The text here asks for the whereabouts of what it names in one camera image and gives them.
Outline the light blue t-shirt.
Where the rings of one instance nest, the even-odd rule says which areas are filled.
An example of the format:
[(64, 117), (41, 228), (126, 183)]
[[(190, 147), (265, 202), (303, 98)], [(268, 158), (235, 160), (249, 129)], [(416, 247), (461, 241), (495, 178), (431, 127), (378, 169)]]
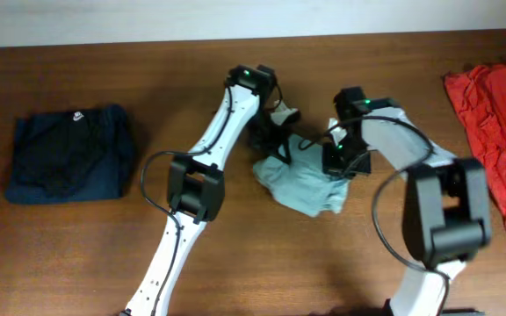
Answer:
[(316, 217), (321, 212), (343, 210), (349, 181), (330, 176), (322, 169), (322, 146), (299, 150), (303, 139), (293, 134), (288, 139), (291, 162), (286, 164), (269, 156), (253, 165), (253, 173), (280, 204)]

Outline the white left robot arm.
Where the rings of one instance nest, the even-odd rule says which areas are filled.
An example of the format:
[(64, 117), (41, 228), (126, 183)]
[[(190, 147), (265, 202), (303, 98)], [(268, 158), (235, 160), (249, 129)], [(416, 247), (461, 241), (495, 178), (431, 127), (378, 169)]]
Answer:
[(277, 126), (264, 108), (278, 88), (275, 71), (264, 65), (230, 69), (220, 108), (204, 134), (189, 152), (171, 152), (163, 237), (120, 316), (167, 314), (193, 244), (220, 211), (225, 197), (225, 164), (243, 129), (250, 131), (254, 148), (290, 163), (287, 131)]

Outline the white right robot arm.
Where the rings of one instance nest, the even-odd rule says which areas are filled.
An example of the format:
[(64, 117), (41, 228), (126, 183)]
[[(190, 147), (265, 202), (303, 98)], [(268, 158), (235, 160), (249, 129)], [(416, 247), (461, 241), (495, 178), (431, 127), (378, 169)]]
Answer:
[[(442, 315), (451, 285), (491, 241), (485, 169), (475, 158), (442, 149), (407, 118), (392, 99), (336, 97), (336, 121), (326, 135), (345, 159), (345, 173), (375, 150), (394, 168), (372, 198), (371, 215), (386, 250), (406, 267), (385, 315)], [(401, 232), (410, 257), (394, 250), (378, 216), (380, 195), (395, 179), (406, 184)]]

